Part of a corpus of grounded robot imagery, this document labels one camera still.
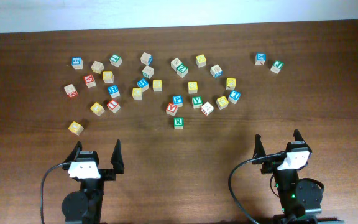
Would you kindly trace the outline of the blue h block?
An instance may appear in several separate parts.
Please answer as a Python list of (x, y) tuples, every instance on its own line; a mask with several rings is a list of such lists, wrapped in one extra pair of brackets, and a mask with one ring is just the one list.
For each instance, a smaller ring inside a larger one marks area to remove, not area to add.
[(118, 90), (117, 85), (112, 85), (108, 87), (108, 92), (111, 98), (116, 98), (118, 96), (120, 96), (120, 92)]
[(149, 83), (146, 79), (142, 78), (137, 82), (137, 86), (142, 90), (142, 92), (145, 92), (149, 89)]

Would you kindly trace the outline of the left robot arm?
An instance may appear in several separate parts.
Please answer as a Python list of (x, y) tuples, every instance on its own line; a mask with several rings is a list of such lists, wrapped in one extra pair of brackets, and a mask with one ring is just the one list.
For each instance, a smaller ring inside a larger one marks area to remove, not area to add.
[(117, 141), (111, 156), (109, 169), (100, 169), (96, 151), (84, 151), (77, 142), (64, 160), (63, 170), (80, 183), (80, 189), (68, 194), (62, 202), (62, 212), (67, 224), (100, 223), (104, 196), (104, 184), (115, 181), (124, 173), (121, 142)]

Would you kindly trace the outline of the natural block green edge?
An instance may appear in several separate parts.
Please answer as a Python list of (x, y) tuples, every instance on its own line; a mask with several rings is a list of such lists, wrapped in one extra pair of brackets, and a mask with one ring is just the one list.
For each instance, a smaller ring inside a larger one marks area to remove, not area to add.
[(144, 67), (144, 69), (142, 70), (142, 75), (145, 78), (150, 79), (154, 75), (154, 69), (152, 67), (150, 67), (149, 65), (146, 65)]

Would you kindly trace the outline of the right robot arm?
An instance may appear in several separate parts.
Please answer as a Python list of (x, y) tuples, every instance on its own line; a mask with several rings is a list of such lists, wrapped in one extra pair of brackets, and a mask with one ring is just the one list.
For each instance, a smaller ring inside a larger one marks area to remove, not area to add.
[(312, 150), (294, 130), (294, 140), (285, 150), (267, 155), (261, 136), (255, 135), (253, 164), (260, 164), (262, 174), (271, 174), (275, 180), (282, 214), (273, 217), (274, 223), (317, 223), (317, 214), (322, 212), (324, 185), (314, 179), (300, 179), (298, 171), (308, 165)]

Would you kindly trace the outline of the blue H block centre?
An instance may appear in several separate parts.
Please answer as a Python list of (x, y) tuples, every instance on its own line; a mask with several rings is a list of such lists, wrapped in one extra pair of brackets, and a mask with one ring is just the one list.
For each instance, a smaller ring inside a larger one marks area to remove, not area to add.
[(146, 79), (142, 78), (137, 82), (137, 86), (142, 90), (142, 92), (145, 92), (149, 89), (149, 83)]

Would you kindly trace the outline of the blue P block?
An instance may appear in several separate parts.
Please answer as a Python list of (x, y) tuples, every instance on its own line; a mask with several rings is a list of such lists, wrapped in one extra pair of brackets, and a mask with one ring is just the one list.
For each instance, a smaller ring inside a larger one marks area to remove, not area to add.
[(183, 97), (181, 95), (172, 96), (172, 103), (178, 107), (183, 106)]

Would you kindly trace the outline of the yellow block centre left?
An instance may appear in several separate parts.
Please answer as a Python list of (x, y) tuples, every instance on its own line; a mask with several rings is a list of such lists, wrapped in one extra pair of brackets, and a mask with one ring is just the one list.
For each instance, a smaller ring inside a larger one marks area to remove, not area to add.
[(132, 89), (132, 97), (134, 100), (141, 100), (143, 96), (143, 91), (141, 88)]

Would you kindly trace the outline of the red A block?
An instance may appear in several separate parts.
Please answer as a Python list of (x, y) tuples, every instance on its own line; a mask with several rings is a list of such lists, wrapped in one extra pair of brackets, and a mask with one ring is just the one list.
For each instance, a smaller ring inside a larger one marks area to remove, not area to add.
[(92, 88), (94, 86), (96, 86), (96, 81), (94, 79), (93, 75), (86, 75), (83, 77), (84, 79), (84, 83), (88, 88)]

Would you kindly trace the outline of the white red-edge block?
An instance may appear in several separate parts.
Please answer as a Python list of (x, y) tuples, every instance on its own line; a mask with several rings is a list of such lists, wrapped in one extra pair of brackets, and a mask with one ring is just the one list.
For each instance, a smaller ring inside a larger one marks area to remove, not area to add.
[(208, 116), (210, 115), (212, 112), (214, 111), (214, 107), (211, 103), (206, 102), (205, 104), (203, 104), (201, 106), (201, 112), (205, 115)]

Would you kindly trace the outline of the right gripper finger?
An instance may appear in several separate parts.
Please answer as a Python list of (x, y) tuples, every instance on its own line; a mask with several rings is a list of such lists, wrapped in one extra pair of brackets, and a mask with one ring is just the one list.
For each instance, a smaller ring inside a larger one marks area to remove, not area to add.
[(254, 152), (253, 152), (253, 161), (252, 164), (262, 164), (264, 162), (264, 157), (266, 156), (262, 141), (261, 135), (255, 135), (255, 144), (254, 144)]
[(304, 139), (298, 129), (294, 130), (293, 137), (294, 137), (294, 141), (296, 141), (296, 142), (304, 141)]

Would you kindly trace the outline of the yellow S block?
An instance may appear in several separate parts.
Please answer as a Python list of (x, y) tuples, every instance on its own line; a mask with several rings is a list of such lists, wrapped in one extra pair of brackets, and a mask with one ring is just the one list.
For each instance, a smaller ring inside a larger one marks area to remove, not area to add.
[(162, 81), (161, 80), (153, 80), (152, 87), (154, 92), (162, 91)]
[(197, 81), (188, 82), (188, 93), (195, 94), (197, 92), (198, 92), (198, 82)]

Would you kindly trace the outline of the natural wood yellow-edge block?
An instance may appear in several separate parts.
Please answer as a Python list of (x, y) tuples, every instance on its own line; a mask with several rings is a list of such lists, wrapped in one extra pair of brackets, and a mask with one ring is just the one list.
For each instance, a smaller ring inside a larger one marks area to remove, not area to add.
[(104, 70), (104, 65), (99, 61), (94, 61), (91, 65), (91, 69), (94, 73), (101, 74)]

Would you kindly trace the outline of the yellow block top centre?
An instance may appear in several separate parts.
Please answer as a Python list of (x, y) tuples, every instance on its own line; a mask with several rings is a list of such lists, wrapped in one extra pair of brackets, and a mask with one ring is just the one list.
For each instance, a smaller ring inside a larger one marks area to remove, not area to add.
[(196, 56), (196, 64), (198, 68), (206, 66), (207, 59), (204, 54)]

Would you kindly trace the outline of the green J block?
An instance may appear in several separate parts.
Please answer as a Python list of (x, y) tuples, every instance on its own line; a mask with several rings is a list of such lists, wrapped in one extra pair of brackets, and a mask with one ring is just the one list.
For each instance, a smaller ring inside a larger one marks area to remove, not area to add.
[(276, 61), (274, 61), (270, 71), (278, 74), (281, 71), (281, 69), (283, 68), (283, 66), (284, 66), (283, 62), (276, 60)]

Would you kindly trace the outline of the yellow block upper left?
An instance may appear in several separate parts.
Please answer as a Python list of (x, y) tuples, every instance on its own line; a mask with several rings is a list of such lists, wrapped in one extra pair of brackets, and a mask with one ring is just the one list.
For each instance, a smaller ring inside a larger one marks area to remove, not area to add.
[(113, 83), (114, 82), (114, 74), (112, 71), (103, 71), (102, 79), (105, 83)]

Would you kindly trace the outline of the blue H block left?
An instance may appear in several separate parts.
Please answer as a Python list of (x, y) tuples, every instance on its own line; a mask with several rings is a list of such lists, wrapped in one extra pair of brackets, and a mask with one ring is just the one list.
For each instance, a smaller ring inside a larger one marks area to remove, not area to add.
[(117, 85), (112, 85), (108, 87), (108, 92), (111, 98), (116, 98), (118, 96), (120, 96), (120, 92), (118, 90)]

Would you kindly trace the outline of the natural block red edge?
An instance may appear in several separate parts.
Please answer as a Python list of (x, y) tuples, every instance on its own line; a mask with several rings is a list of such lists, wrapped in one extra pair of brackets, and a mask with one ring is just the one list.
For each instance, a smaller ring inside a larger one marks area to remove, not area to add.
[(69, 98), (78, 96), (78, 92), (73, 84), (69, 84), (64, 87), (65, 93)]

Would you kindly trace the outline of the yellow block lower right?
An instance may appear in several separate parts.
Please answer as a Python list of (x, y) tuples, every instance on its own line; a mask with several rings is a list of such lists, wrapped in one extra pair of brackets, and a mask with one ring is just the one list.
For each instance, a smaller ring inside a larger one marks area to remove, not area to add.
[(217, 104), (218, 108), (221, 110), (228, 106), (229, 101), (225, 96), (221, 96), (216, 100), (216, 104)]

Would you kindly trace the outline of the natural block engraved top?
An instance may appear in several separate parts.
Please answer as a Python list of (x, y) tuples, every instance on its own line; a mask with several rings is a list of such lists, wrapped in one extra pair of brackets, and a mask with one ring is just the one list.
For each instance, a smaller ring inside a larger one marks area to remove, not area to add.
[(176, 71), (181, 64), (182, 62), (179, 58), (175, 58), (170, 62), (170, 65), (174, 69), (174, 71)]

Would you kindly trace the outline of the red I block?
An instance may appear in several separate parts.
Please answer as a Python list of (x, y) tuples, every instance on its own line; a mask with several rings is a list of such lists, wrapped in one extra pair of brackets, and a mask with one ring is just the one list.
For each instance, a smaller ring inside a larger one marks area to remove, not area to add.
[(113, 113), (117, 113), (120, 109), (121, 106), (120, 104), (116, 101), (116, 100), (111, 100), (107, 103), (107, 107), (110, 111), (112, 111)]

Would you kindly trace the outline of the green R block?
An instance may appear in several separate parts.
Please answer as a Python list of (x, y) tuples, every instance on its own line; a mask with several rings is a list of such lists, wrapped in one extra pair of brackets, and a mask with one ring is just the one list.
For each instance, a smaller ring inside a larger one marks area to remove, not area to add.
[(184, 119), (183, 117), (175, 117), (173, 119), (174, 129), (183, 129), (184, 128)]

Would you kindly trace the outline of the natural block blue side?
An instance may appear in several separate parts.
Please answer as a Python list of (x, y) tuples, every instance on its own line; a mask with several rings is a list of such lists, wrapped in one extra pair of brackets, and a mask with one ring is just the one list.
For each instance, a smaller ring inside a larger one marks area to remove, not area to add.
[(221, 67), (217, 64), (217, 65), (213, 65), (210, 68), (210, 73), (213, 76), (213, 78), (218, 78), (223, 74), (223, 71), (222, 71)]

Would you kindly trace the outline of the blue block far left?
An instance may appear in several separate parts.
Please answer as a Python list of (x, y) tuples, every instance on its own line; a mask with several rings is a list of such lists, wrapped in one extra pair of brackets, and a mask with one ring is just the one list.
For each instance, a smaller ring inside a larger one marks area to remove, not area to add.
[(81, 57), (73, 57), (71, 59), (71, 66), (75, 69), (75, 70), (80, 70), (83, 69), (83, 60)]

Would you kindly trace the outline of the blue I block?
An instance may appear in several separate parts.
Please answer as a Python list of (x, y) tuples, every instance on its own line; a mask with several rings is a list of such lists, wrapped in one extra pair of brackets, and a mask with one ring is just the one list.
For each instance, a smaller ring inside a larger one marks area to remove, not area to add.
[(233, 90), (233, 91), (230, 92), (230, 94), (228, 96), (228, 101), (233, 103), (233, 104), (236, 104), (240, 97), (241, 97), (241, 93), (239, 93), (236, 90)]

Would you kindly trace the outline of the green V block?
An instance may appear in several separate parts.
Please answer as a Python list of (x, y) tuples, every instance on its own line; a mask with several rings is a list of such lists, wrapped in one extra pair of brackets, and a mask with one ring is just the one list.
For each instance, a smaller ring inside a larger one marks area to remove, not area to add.
[(201, 96), (193, 96), (191, 102), (194, 109), (200, 108), (203, 105), (203, 100)]

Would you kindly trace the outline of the yellow block lower left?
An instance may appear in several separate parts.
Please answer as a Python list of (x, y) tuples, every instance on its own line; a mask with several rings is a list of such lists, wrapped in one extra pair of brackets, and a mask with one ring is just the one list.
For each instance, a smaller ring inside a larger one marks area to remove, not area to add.
[(90, 110), (97, 116), (101, 116), (104, 112), (105, 112), (105, 109), (103, 108), (103, 106), (101, 104), (99, 104), (98, 102), (95, 102)]

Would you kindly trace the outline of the green L block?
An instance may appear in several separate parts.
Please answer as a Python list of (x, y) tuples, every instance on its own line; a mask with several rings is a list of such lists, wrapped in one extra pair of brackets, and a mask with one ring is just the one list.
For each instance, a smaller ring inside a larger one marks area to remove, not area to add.
[(118, 54), (113, 54), (110, 59), (109, 59), (110, 63), (112, 65), (114, 65), (115, 67), (119, 67), (122, 63), (122, 57), (119, 56)]

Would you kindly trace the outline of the green Z block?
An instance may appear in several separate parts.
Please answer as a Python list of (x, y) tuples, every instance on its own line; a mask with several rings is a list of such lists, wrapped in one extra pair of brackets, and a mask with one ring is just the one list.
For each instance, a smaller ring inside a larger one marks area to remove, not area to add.
[(188, 74), (188, 67), (181, 63), (179, 66), (177, 66), (176, 73), (181, 78), (184, 78)]

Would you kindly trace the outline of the yellow block bottom left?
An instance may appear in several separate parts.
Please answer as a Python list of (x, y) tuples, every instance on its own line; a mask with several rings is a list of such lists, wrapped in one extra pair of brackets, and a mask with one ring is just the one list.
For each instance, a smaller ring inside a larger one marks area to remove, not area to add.
[(68, 130), (71, 131), (73, 134), (79, 136), (84, 130), (84, 127), (81, 124), (77, 123), (76, 121), (73, 121), (69, 125)]

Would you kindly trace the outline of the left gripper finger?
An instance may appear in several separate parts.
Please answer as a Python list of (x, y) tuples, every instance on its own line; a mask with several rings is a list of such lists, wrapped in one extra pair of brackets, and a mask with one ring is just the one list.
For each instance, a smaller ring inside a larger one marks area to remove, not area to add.
[(121, 141), (118, 139), (114, 146), (113, 154), (110, 163), (114, 169), (115, 174), (124, 174), (125, 167), (121, 152)]
[(78, 157), (78, 154), (82, 151), (82, 143), (78, 141), (74, 147), (74, 149), (71, 151), (71, 153), (68, 155), (68, 157), (64, 160), (64, 163), (73, 162)]

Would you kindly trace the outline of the red V block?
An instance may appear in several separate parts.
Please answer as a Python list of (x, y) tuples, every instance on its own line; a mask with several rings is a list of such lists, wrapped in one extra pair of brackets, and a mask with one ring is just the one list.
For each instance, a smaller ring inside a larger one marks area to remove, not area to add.
[(169, 114), (170, 116), (175, 116), (177, 111), (178, 106), (173, 103), (169, 103), (166, 107), (166, 114)]

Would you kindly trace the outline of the natural block blue edge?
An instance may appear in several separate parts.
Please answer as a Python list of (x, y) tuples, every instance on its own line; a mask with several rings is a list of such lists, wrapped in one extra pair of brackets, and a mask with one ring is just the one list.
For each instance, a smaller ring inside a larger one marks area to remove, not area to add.
[(144, 65), (151, 65), (153, 56), (147, 52), (144, 52), (140, 57), (140, 62)]

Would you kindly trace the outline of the blue X block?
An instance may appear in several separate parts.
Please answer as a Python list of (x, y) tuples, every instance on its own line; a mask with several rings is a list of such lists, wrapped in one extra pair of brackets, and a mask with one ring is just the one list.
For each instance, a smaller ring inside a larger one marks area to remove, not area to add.
[(267, 56), (265, 53), (257, 52), (255, 55), (254, 63), (255, 65), (264, 65), (267, 60)]

